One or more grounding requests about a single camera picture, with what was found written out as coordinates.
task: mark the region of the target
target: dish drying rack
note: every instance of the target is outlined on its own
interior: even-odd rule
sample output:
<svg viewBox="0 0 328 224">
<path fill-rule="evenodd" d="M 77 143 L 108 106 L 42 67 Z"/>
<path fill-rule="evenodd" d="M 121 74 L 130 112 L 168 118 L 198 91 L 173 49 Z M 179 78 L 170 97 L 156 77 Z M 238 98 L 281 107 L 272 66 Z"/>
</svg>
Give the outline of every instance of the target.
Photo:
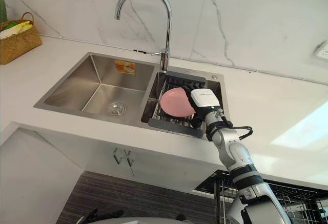
<svg viewBox="0 0 328 224">
<path fill-rule="evenodd" d="M 238 190 L 232 181 L 231 175 L 218 170 L 211 177 L 214 181 L 216 224 L 233 224 L 227 219 L 227 212 Z M 320 198 L 328 196 L 327 191 L 294 187 L 294 185 L 269 180 L 264 181 L 269 184 L 294 224 L 328 223 L 328 213 L 325 212 L 320 200 Z"/>
<path fill-rule="evenodd" d="M 194 115 L 187 117 L 171 116 L 163 111 L 160 107 L 159 101 L 162 95 L 177 87 L 182 87 L 186 84 L 206 84 L 206 79 L 198 76 L 185 75 L 175 72 L 167 72 L 162 88 L 158 85 L 158 99 L 152 117 L 149 119 L 148 124 L 152 127 L 157 127 L 165 130 L 170 130 L 177 133 L 183 133 L 201 138 L 204 134 L 204 124 L 200 128 L 193 128 L 191 121 Z"/>
</svg>

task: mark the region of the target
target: yellow cloth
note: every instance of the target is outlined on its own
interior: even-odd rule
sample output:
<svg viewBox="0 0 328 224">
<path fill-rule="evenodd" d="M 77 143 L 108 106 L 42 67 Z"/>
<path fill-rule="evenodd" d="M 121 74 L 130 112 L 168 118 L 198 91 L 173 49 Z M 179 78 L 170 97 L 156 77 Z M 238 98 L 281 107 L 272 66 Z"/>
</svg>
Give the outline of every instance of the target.
<svg viewBox="0 0 328 224">
<path fill-rule="evenodd" d="M 30 29 L 33 26 L 30 23 L 31 23 L 30 21 L 23 22 L 23 23 L 17 24 L 16 26 L 8 28 L 4 31 L 1 31 L 0 32 L 0 39 L 7 38 L 7 37 L 10 37 L 14 34 L 22 33 L 24 31 Z"/>
</svg>

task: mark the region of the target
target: wall socket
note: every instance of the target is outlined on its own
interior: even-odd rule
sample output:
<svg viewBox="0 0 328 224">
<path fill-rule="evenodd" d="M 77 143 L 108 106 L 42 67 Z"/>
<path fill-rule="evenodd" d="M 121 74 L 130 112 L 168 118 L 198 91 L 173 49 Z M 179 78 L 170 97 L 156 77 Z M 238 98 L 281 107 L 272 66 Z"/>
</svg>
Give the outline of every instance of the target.
<svg viewBox="0 0 328 224">
<path fill-rule="evenodd" d="M 328 60 L 328 40 L 321 44 L 321 46 L 316 50 L 315 55 Z"/>
</svg>

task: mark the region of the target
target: cabinet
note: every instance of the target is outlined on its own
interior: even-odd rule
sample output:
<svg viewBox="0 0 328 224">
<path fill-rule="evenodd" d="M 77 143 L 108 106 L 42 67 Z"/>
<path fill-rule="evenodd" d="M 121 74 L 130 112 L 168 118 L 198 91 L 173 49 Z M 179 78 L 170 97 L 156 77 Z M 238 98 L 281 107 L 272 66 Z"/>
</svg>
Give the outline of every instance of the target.
<svg viewBox="0 0 328 224">
<path fill-rule="evenodd" d="M 0 147 L 0 223 L 55 224 L 82 170 L 37 133 Z"/>
<path fill-rule="evenodd" d="M 217 165 L 155 152 L 126 151 L 135 180 L 190 193 Z"/>
<path fill-rule="evenodd" d="M 124 149 L 115 144 L 65 133 L 39 134 L 83 170 L 133 178 Z"/>
<path fill-rule="evenodd" d="M 40 135 L 84 170 L 191 193 L 217 165 L 74 135 Z"/>
</svg>

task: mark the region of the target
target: green bottle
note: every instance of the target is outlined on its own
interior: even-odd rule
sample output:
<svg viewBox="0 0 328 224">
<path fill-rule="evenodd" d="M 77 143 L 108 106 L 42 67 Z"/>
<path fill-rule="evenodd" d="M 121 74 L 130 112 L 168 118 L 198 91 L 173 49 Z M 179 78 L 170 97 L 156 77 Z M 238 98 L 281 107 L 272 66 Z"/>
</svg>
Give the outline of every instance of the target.
<svg viewBox="0 0 328 224">
<path fill-rule="evenodd" d="M 0 23 L 7 21 L 7 10 L 5 0 L 0 0 Z"/>
</svg>

